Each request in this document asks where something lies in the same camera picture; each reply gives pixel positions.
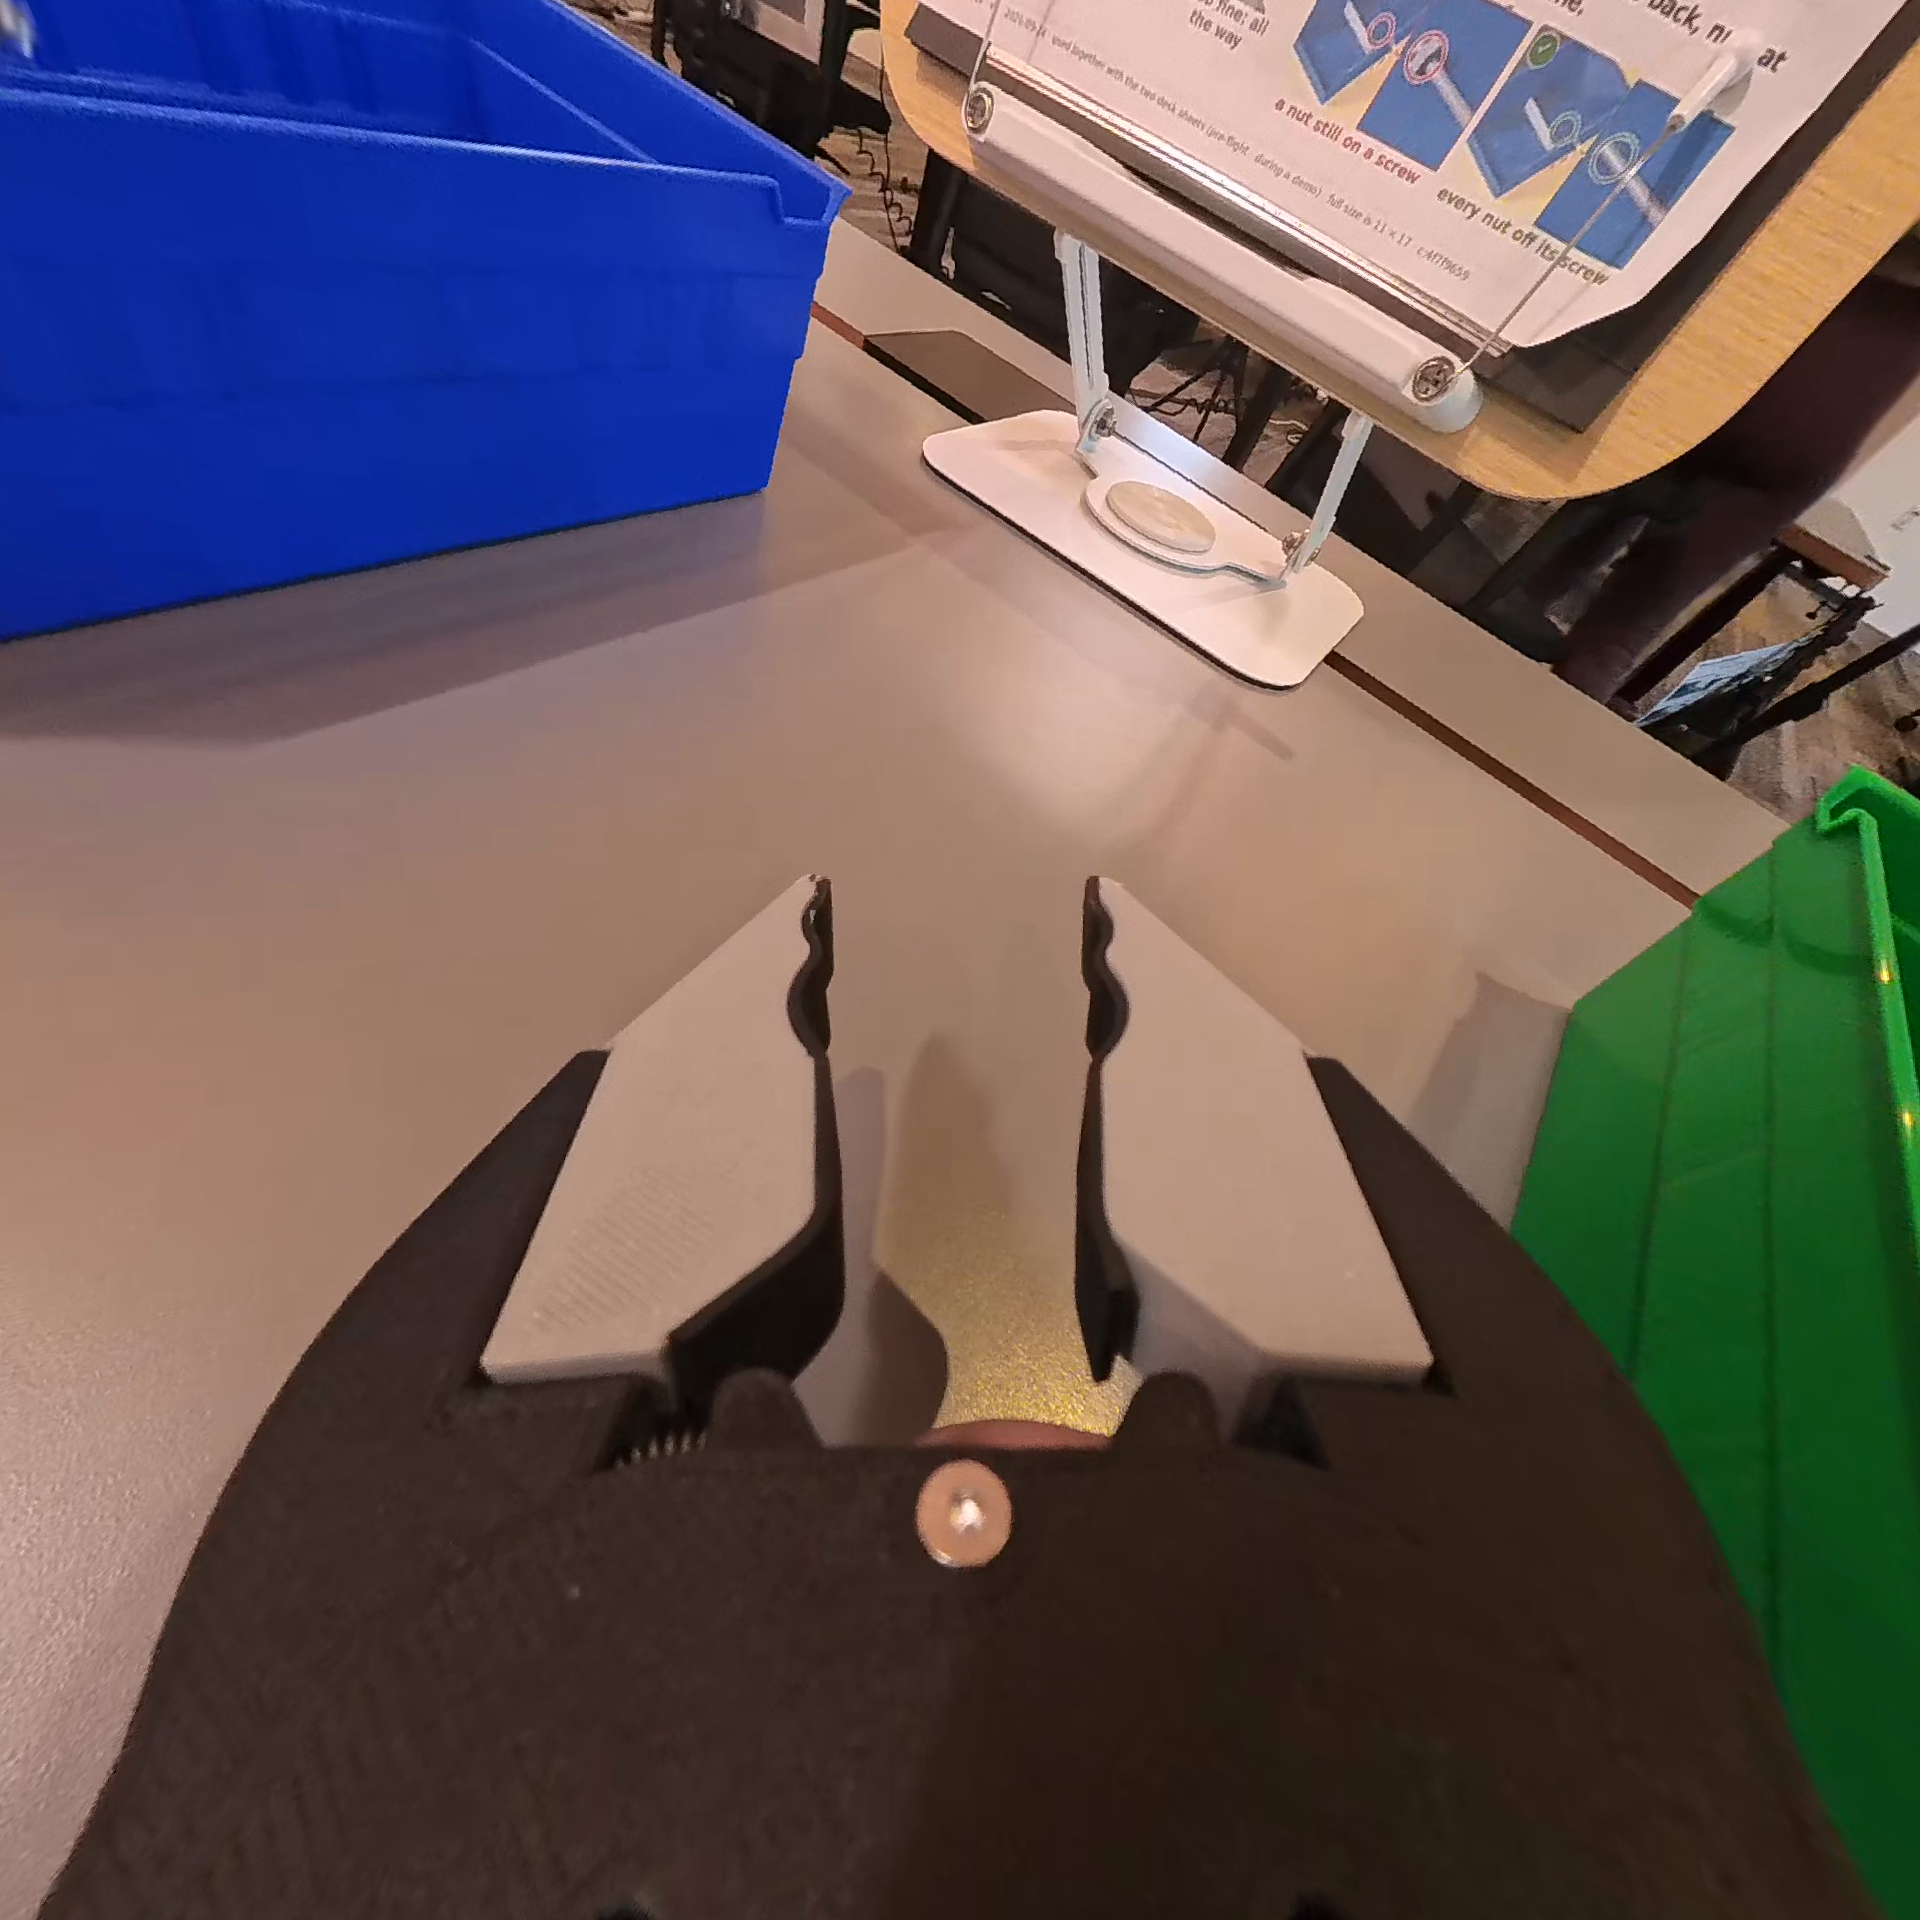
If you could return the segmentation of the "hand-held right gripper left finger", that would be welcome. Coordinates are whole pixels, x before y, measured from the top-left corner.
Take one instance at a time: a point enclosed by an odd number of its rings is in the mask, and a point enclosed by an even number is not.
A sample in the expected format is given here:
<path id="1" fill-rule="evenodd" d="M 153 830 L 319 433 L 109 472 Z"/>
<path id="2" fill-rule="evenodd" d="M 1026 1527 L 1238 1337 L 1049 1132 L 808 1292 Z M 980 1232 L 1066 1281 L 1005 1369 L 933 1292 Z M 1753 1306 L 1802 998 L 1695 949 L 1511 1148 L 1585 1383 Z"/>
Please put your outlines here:
<path id="1" fill-rule="evenodd" d="M 498 1384 L 794 1380 L 845 1302 L 826 989 L 805 876 L 629 1022 L 482 1350 Z"/>

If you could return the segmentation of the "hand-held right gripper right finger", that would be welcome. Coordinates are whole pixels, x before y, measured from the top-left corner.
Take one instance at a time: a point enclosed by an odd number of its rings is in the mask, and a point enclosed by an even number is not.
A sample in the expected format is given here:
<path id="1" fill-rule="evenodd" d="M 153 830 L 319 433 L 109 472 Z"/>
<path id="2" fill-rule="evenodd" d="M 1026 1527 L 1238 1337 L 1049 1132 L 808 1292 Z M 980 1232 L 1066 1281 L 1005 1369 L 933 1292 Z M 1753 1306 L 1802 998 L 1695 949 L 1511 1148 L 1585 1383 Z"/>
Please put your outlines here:
<path id="1" fill-rule="evenodd" d="M 1072 1302 L 1095 1380 L 1415 1384 L 1433 1353 L 1304 1045 L 1118 880 L 1082 892 Z"/>

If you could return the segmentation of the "green plastic bin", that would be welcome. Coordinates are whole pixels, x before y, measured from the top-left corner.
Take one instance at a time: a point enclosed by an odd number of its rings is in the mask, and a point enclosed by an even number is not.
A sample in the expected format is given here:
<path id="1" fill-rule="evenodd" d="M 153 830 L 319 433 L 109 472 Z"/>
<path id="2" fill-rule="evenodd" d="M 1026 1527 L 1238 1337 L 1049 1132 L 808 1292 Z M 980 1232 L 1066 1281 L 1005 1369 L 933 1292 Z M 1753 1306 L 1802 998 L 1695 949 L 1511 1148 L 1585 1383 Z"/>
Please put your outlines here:
<path id="1" fill-rule="evenodd" d="M 1513 1233 L 1636 1388 L 1918 1914 L 1918 801 L 1852 770 L 1567 1014 Z"/>

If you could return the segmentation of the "large blue plastic bin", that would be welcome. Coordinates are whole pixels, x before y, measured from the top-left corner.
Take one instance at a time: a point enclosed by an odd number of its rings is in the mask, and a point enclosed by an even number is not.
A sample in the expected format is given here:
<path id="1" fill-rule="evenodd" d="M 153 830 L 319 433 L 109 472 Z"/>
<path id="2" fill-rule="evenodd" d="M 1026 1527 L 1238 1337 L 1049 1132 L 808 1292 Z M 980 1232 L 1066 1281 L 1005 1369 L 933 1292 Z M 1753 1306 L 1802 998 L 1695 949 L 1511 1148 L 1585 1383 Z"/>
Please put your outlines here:
<path id="1" fill-rule="evenodd" d="M 564 5 L 5 5 L 5 639 L 761 492 L 847 189 Z"/>

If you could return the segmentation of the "printed instruction sheet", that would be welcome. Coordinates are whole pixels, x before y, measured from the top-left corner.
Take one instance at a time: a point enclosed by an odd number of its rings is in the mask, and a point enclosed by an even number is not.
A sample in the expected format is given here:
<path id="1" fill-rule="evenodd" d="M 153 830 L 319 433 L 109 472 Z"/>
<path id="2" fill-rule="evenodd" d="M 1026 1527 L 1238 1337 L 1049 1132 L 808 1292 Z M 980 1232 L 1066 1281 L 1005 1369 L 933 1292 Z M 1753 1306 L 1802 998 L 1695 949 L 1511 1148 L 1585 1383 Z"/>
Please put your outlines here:
<path id="1" fill-rule="evenodd" d="M 1812 129 L 1893 1 L 929 5 L 980 79 L 1221 188 L 1471 337 L 1656 290 Z"/>

